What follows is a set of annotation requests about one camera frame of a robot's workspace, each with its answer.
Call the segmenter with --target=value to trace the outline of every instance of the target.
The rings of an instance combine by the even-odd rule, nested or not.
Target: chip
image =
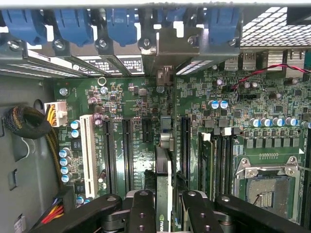
[[[283,106],[282,105],[276,105],[275,110],[276,110],[276,112],[282,112],[283,111]]]
[[[73,138],[71,140],[71,150],[72,151],[82,151],[82,142],[80,138]]]

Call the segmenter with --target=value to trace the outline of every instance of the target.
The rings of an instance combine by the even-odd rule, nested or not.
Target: mesh vent
[[[0,71],[9,72],[9,73],[16,73],[16,74],[23,74],[23,75],[31,75],[31,76],[42,77],[42,78],[51,78],[51,76],[45,76],[45,75],[39,75],[39,74],[20,72],[20,71],[11,70],[11,69],[0,69]]]
[[[52,69],[45,68],[45,67],[38,67],[38,66],[30,65],[30,64],[8,64],[8,66],[37,70],[37,71],[41,71],[41,72],[46,72],[46,73],[50,73],[50,74],[57,74],[57,75],[66,76],[66,77],[79,77],[78,75],[65,73],[65,72],[57,71],[57,70],[52,70]]]
[[[311,25],[286,26],[287,7],[271,7],[243,27],[241,47],[310,46]]]

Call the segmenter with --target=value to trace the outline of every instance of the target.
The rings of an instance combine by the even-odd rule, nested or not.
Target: blue-topped capacitor
[[[279,127],[282,127],[284,125],[283,119],[277,117],[273,118],[272,123]]]
[[[70,181],[71,178],[72,178],[72,174],[71,174],[71,173],[68,173],[68,174],[66,174],[66,175],[63,175],[62,178],[61,178],[61,180],[62,180],[62,182],[67,183],[67,182]]]
[[[62,158],[59,160],[61,166],[67,166],[70,163],[70,157]]]
[[[70,124],[70,127],[71,127],[73,130],[79,129],[79,128],[80,128],[80,121],[74,120],[74,121]]]
[[[263,118],[260,120],[260,124],[263,127],[270,127],[271,126],[271,120],[267,118]]]
[[[59,157],[61,157],[61,158],[65,158],[67,156],[70,156],[70,154],[71,154],[70,149],[67,147],[62,148],[58,153]]]
[[[208,105],[212,109],[217,109],[219,107],[219,103],[216,100],[211,100],[210,102],[208,102]]]
[[[301,126],[302,126],[303,128],[306,128],[306,129],[311,129],[311,123],[310,123],[310,122],[307,122],[307,121],[303,121],[303,122],[301,123]]]
[[[260,121],[258,119],[252,118],[249,120],[249,124],[252,127],[259,127],[260,126]]]
[[[71,172],[71,165],[70,164],[68,164],[67,166],[62,166],[60,168],[60,173],[62,173],[63,175],[66,175],[69,172]]]
[[[286,118],[285,123],[290,126],[296,126],[297,120],[295,118],[288,117]]]
[[[225,100],[218,101],[218,104],[219,104],[221,109],[226,109],[228,107],[228,102]]]

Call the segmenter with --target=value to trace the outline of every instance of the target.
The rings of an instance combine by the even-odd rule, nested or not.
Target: screw
[[[12,48],[12,49],[15,49],[15,50],[19,49],[19,44],[18,44],[18,42],[16,42],[16,41],[8,41],[7,44],[8,44],[8,45],[10,46],[10,48]]]
[[[193,192],[193,191],[190,191],[190,192],[188,192],[188,195],[190,195],[190,196],[194,197],[194,196],[196,195],[196,193],[195,193],[195,192]]]
[[[62,49],[64,47],[64,43],[61,40],[55,40],[54,41],[54,45],[55,47],[57,47],[58,49]]]
[[[142,196],[147,196],[147,195],[148,195],[148,193],[145,192],[145,191],[142,191],[142,192],[140,192],[139,194],[142,195]]]
[[[234,46],[236,42],[237,42],[236,39],[232,39],[232,40],[228,41],[228,44],[229,44],[229,46]]]
[[[148,47],[150,45],[150,40],[148,38],[144,39],[144,46]]]
[[[107,46],[107,43],[105,42],[104,39],[100,39],[98,43],[99,43],[100,47],[102,47],[102,48],[106,48],[106,46]]]
[[[116,199],[114,197],[110,197],[107,199],[107,201],[115,201]]]
[[[222,200],[225,201],[225,202],[229,202],[230,198],[229,197],[222,197]]]

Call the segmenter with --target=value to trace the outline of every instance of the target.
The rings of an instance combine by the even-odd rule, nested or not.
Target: motherboard
[[[168,182],[172,212],[157,210],[157,219],[178,230],[181,179],[211,200],[232,194],[299,224],[309,77],[291,83],[284,71],[268,71],[231,88],[250,73],[210,68],[174,76],[172,86],[157,86],[155,77],[57,80],[56,101],[65,101],[68,111],[67,126],[58,128],[68,155],[63,181],[74,186],[77,206],[138,189],[151,189],[165,205],[169,191],[161,185]],[[155,181],[159,148],[172,162],[170,181]]]

